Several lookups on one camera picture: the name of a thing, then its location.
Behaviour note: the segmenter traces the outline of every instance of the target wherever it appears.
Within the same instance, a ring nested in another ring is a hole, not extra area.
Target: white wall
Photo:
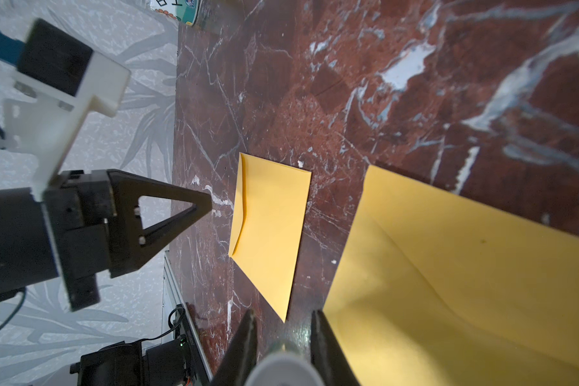
[[[88,116],[65,170],[116,168],[162,181],[171,178],[178,27],[135,3],[141,1],[0,0],[2,33],[24,40],[32,21],[42,17],[133,72],[122,110],[114,119]],[[0,62],[0,122],[4,98],[25,99],[12,88],[11,71]],[[31,164],[36,165],[33,156],[0,151],[0,189],[29,186]],[[141,204],[144,226],[170,214],[169,202],[146,199]],[[32,381],[119,340],[158,335],[162,275],[161,255],[117,279],[99,274],[101,303],[77,313],[68,311],[60,279],[28,287],[21,312],[0,332],[0,384]],[[0,304],[0,323],[18,298]]]

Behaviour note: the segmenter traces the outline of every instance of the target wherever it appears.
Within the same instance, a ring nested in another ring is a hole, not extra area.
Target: yellow envelope
[[[579,385],[579,238],[370,166],[324,312],[363,386]]]
[[[311,172],[240,154],[229,255],[285,321]]]

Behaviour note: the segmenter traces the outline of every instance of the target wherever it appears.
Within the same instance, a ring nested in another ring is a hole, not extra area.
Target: black cylinder
[[[0,294],[57,276],[41,204],[30,188],[0,190]]]

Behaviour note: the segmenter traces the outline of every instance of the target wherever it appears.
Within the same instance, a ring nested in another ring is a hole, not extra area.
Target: leaf pattern
[[[16,7],[21,8],[35,3],[36,0],[22,0],[21,4],[12,0],[0,0],[0,12],[8,13]],[[114,0],[129,5],[133,12],[145,12],[147,17],[154,19],[162,27],[162,32],[148,36],[121,53],[108,55],[109,58],[124,64],[131,70],[153,70],[164,77],[162,85],[176,84],[176,66],[160,58],[150,59],[149,55],[139,58],[143,54],[162,47],[166,44],[176,44],[178,24],[164,15],[146,11],[141,5],[134,5],[132,0]],[[46,9],[54,24],[69,35],[86,43],[94,50],[99,50],[95,44],[77,32],[69,23],[69,19],[61,17],[51,8]],[[127,92],[124,94],[121,111],[146,109],[140,120],[130,146],[122,160],[120,168],[124,168],[133,161],[139,150],[146,152],[146,168],[148,177],[151,177],[151,154],[157,146],[163,155],[163,169],[167,181],[171,181],[171,162],[173,158],[173,129],[175,117],[175,92],[168,95],[154,90],[132,77]],[[106,289],[111,285],[101,285],[99,289]],[[131,342],[141,336],[121,336],[107,334],[103,328],[90,327],[90,322],[100,323],[127,323],[129,320],[121,315],[109,313],[99,309],[83,309],[71,313],[66,305],[60,304],[59,295],[63,291],[60,278],[38,283],[28,287],[28,296],[24,306],[11,320],[11,326],[23,330],[20,344],[0,344],[0,360],[9,358],[7,365],[0,366],[0,384],[9,383],[9,378],[22,374],[39,365],[72,353],[79,347],[87,345],[109,345],[124,340]],[[13,303],[0,303],[0,321],[4,320],[12,311]],[[63,334],[64,340],[47,342],[47,334]],[[37,353],[36,358],[30,355]]]

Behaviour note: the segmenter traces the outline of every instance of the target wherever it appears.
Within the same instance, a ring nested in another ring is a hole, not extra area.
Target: blue object
[[[11,66],[16,66],[24,45],[24,42],[11,39],[0,32],[0,60]]]

